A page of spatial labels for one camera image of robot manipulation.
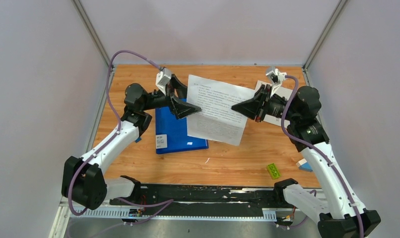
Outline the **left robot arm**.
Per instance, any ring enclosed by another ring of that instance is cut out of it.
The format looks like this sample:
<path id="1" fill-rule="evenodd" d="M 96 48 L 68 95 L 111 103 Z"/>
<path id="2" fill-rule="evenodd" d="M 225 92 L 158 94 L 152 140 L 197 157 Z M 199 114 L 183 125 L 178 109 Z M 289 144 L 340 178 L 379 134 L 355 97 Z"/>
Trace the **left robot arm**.
<path id="1" fill-rule="evenodd" d="M 148 129 L 152 116 L 148 110 L 168 107 L 176 119 L 184 119 L 201 108 L 185 102 L 188 87 L 176 75 L 157 75 L 157 89 L 148 93 L 140 84 L 125 89 L 124 113 L 118 124 L 96 147 L 81 155 L 70 156 L 64 165 L 62 196 L 77 216 L 97 209 L 105 200 L 123 198 L 135 205 L 141 200 L 140 182 L 120 176 L 107 180 L 104 173 L 131 143 Z"/>

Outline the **beige card sheet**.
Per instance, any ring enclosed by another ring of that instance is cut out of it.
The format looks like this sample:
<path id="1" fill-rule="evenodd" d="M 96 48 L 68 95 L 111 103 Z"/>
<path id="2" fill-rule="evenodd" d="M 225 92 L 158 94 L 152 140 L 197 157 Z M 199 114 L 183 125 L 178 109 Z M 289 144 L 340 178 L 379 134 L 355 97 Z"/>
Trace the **beige card sheet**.
<path id="1" fill-rule="evenodd" d="M 260 81 L 258 80 L 255 86 L 255 91 L 257 91 L 261 85 L 267 85 L 269 83 L 264 82 L 264 81 Z M 289 99 L 290 95 L 292 93 L 291 89 L 288 88 L 284 88 L 284 87 L 280 87 L 277 91 L 276 94 L 282 98 L 285 98 L 286 100 Z M 280 118 L 276 118 L 274 116 L 270 116 L 270 115 L 266 115 L 266 117 L 264 118 L 265 122 L 277 125 L 277 126 L 281 126 L 281 122 L 280 122 Z"/>

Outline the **blue file folder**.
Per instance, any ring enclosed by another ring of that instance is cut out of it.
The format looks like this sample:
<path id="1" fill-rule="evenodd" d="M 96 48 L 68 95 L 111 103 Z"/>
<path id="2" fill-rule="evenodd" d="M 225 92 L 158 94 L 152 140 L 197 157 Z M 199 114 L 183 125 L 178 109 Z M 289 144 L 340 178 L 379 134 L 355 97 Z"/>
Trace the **blue file folder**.
<path id="1" fill-rule="evenodd" d="M 155 134 L 157 154 L 209 148 L 206 139 L 188 136 L 187 119 L 176 119 L 169 107 L 155 109 Z"/>

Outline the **printed paper sheet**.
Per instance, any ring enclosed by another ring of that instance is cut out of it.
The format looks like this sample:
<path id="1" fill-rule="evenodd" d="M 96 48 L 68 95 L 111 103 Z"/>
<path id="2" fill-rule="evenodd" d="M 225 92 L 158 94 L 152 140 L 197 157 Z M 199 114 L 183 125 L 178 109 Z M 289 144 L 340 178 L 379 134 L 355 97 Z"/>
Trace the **printed paper sheet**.
<path id="1" fill-rule="evenodd" d="M 231 107 L 253 95 L 250 88 L 190 74 L 187 103 L 201 111 L 187 117 L 188 136 L 240 145 L 248 118 Z"/>

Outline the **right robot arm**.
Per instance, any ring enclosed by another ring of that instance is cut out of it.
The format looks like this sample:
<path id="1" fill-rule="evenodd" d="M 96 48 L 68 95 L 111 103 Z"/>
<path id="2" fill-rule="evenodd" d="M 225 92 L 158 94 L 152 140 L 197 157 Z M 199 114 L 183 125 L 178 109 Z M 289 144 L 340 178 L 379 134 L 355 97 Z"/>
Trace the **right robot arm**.
<path id="1" fill-rule="evenodd" d="M 283 131 L 311 166 L 325 195 L 325 200 L 319 200 L 289 178 L 274 185 L 277 206 L 291 204 L 300 209 L 317 225 L 323 238 L 365 238 L 381 218 L 376 210 L 366 208 L 338 167 L 330 140 L 316 118 L 320 108 L 320 95 L 313 87 L 302 86 L 286 99 L 272 95 L 269 85 L 232 106 L 232 110 L 257 122 L 267 115 L 288 120 Z"/>

